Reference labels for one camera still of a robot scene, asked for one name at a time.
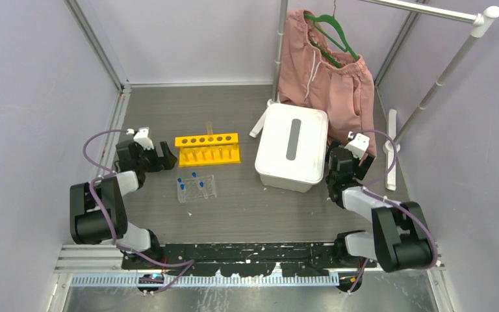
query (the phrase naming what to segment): pink pants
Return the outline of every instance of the pink pants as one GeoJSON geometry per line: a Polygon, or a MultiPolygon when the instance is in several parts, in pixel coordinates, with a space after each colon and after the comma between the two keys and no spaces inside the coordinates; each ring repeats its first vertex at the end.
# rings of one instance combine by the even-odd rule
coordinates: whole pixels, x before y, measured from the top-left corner
{"type": "MultiPolygon", "coordinates": [[[[374,81],[360,56],[355,61],[349,53],[328,48],[327,38],[304,19],[309,11],[293,10],[286,18],[280,101],[301,107],[320,109],[328,114],[330,139],[347,144],[349,131],[374,128],[374,81]],[[336,68],[309,41],[328,51],[342,68],[336,68]]],[[[368,153],[376,156],[376,140],[370,137],[368,153]]]]}

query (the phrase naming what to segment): white box lid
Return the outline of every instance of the white box lid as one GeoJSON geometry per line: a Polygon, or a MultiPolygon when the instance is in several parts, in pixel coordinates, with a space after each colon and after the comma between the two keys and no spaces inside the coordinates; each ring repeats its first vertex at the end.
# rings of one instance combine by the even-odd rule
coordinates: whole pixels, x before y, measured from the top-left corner
{"type": "Polygon", "coordinates": [[[328,115],[318,109],[273,104],[257,150],[259,174],[317,184],[324,174],[328,115]]]}

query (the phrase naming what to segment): light purple wall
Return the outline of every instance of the light purple wall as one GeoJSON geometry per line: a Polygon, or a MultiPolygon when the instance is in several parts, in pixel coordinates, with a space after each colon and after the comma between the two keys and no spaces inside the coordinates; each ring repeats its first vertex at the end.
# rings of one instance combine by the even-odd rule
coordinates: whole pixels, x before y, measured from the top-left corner
{"type": "MultiPolygon", "coordinates": [[[[499,0],[430,5],[477,13],[499,0]]],[[[469,30],[421,17],[380,87],[400,123],[469,30]]],[[[499,19],[422,117],[402,142],[409,191],[438,240],[461,311],[499,311],[499,19]]]]}
{"type": "MultiPolygon", "coordinates": [[[[83,3],[94,7],[131,83],[272,81],[280,0],[83,3]]],[[[290,0],[288,8],[322,15],[332,14],[333,4],[290,0]]],[[[406,13],[338,0],[335,15],[347,41],[375,75],[406,13]]]]}
{"type": "Polygon", "coordinates": [[[116,94],[62,0],[0,0],[0,311],[46,307],[81,148],[116,94]]]}

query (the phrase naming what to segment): dark gray work surface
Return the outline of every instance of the dark gray work surface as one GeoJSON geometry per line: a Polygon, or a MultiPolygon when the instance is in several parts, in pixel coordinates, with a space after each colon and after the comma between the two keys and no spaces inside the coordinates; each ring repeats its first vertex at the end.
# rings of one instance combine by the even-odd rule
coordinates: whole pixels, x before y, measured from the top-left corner
{"type": "MultiPolygon", "coordinates": [[[[125,197],[129,221],[152,230],[160,242],[281,242],[332,241],[337,233],[370,229],[359,215],[342,210],[328,200],[324,180],[307,193],[265,187],[255,171],[259,137],[248,133],[270,97],[268,85],[177,86],[134,88],[123,128],[150,127],[154,144],[165,140],[175,155],[175,137],[205,134],[211,121],[214,133],[240,136],[241,164],[175,168],[148,174],[144,187],[125,197]],[[176,179],[215,175],[218,198],[181,204],[176,179]]],[[[385,130],[379,104],[375,107],[376,129],[385,130]]],[[[377,138],[378,158],[367,179],[385,170],[382,138],[377,138]]],[[[398,190],[387,191],[383,182],[371,190],[395,200],[407,192],[398,172],[398,190]]]]}

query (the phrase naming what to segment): clothes rack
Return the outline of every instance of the clothes rack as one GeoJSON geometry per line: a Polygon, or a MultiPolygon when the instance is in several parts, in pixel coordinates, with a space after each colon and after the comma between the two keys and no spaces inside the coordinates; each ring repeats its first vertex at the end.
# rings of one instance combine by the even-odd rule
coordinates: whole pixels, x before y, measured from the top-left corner
{"type": "MultiPolygon", "coordinates": [[[[467,53],[471,50],[473,45],[477,42],[479,38],[481,38],[489,29],[489,27],[493,24],[496,18],[499,17],[499,7],[498,6],[490,6],[485,9],[483,13],[478,14],[467,14],[462,12],[456,12],[451,10],[445,10],[442,8],[435,8],[429,5],[422,5],[420,3],[411,3],[401,0],[360,0],[364,2],[374,3],[377,5],[384,5],[392,8],[399,8],[402,10],[407,10],[411,12],[416,12],[418,14],[426,14],[430,16],[437,16],[439,18],[445,18],[448,20],[461,21],[464,23],[472,24],[474,27],[471,30],[470,36],[466,39],[460,50],[456,53],[456,55],[452,58],[450,63],[444,69],[443,73],[439,78],[435,81],[435,83],[431,86],[428,93],[422,98],[422,101],[418,104],[418,106],[412,112],[412,115],[408,118],[408,120],[403,124],[400,131],[397,133],[396,130],[396,110],[391,109],[388,113],[387,120],[387,130],[390,137],[394,138],[396,149],[400,151],[400,141],[403,136],[408,133],[409,129],[416,123],[420,114],[426,109],[431,100],[435,97],[435,94],[439,91],[439,89],[444,86],[454,72],[454,70],[460,65],[461,61],[467,55],[467,53]]],[[[272,84],[272,97],[267,102],[267,107],[274,103],[278,102],[278,82],[280,80],[280,67],[281,67],[281,56],[282,56],[282,42],[284,39],[284,24],[286,20],[288,10],[288,0],[281,0],[280,5],[280,19],[278,26],[278,45],[276,51],[276,59],[275,59],[275,71],[274,78],[272,84]]],[[[251,132],[249,133],[252,137],[257,137],[261,129],[263,128],[265,112],[259,118],[259,121],[253,127],[251,132]]],[[[385,143],[383,146],[383,151],[386,154],[386,168],[388,168],[393,161],[393,152],[394,147],[391,145],[389,141],[385,143]]],[[[396,168],[393,168],[385,178],[385,187],[389,190],[396,190],[396,168]]]]}

